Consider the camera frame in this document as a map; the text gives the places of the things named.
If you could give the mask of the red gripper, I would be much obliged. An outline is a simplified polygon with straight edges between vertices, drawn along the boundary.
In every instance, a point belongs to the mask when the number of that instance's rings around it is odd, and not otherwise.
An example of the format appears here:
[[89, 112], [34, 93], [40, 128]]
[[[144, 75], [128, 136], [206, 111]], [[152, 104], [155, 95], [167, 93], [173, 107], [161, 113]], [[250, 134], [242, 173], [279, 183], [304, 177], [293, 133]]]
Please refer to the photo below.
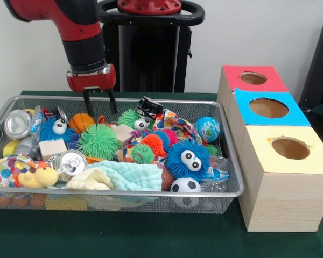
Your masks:
[[89, 115], [94, 115], [94, 109], [89, 98], [89, 92], [86, 90], [96, 89], [108, 91], [111, 113], [117, 113], [116, 99], [112, 91], [116, 84], [116, 69], [113, 64], [106, 64], [100, 70], [87, 74], [79, 74], [68, 69], [66, 75], [68, 85], [72, 91], [84, 92], [83, 99]]

